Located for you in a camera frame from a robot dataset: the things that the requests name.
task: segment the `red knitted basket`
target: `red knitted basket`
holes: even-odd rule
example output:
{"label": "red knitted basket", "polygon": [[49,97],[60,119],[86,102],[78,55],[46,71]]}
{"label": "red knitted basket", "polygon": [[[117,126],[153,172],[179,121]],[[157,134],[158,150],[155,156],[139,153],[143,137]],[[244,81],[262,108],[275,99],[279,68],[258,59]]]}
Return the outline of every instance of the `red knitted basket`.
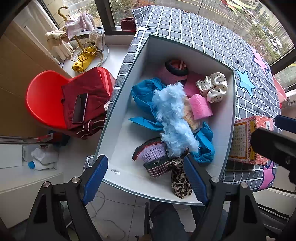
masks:
{"label": "red knitted basket", "polygon": [[120,22],[121,30],[123,31],[132,31],[135,32],[137,30],[136,28],[136,21],[133,17],[130,18],[124,18]]}

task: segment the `light blue fur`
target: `light blue fur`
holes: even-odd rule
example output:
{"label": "light blue fur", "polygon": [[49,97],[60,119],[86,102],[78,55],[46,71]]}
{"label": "light blue fur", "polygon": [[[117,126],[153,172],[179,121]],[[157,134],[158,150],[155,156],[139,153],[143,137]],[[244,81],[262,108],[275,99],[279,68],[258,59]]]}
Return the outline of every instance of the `light blue fur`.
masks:
{"label": "light blue fur", "polygon": [[164,133],[161,133],[161,140],[168,146],[169,157],[180,157],[186,147],[191,152],[198,152],[199,149],[198,141],[195,140],[188,123],[183,119],[185,96],[180,82],[168,85],[160,91],[154,91],[152,101],[158,110],[156,119],[163,125]]}

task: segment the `blue bottle cap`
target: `blue bottle cap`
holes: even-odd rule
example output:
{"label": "blue bottle cap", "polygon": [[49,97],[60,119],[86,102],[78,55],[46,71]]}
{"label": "blue bottle cap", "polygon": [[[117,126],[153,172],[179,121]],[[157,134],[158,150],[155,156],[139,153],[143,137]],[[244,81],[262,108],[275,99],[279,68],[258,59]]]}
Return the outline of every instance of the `blue bottle cap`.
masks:
{"label": "blue bottle cap", "polygon": [[35,163],[33,161],[29,162],[29,168],[34,169],[35,168]]}

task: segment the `curtain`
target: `curtain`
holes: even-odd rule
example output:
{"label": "curtain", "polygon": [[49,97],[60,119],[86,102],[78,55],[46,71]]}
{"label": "curtain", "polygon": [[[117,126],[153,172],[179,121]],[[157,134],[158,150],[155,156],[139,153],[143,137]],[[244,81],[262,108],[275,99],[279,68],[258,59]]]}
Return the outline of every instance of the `curtain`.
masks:
{"label": "curtain", "polygon": [[[26,25],[24,27],[24,32],[29,36],[29,38],[34,41],[35,44],[39,46],[39,48],[44,51],[44,53],[58,62],[57,59],[50,53],[51,49],[47,44],[42,44],[44,40],[46,40],[45,34],[49,31],[57,30],[54,22],[44,11],[42,6],[36,0],[32,0],[26,7],[26,14],[28,14],[33,20],[34,25],[29,26]],[[62,41],[62,44],[59,46],[54,46],[52,49],[57,55],[61,58],[61,60],[65,60],[64,53],[71,55],[73,50],[72,47],[69,47],[69,44]]]}

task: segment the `phone screen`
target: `phone screen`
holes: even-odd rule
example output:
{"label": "phone screen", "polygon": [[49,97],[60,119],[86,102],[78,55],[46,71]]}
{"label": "phone screen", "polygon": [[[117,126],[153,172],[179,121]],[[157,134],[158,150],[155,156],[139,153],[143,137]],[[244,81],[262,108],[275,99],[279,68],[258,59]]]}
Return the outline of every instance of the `phone screen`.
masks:
{"label": "phone screen", "polygon": [[73,124],[83,123],[88,95],[88,93],[77,95],[72,118]]}

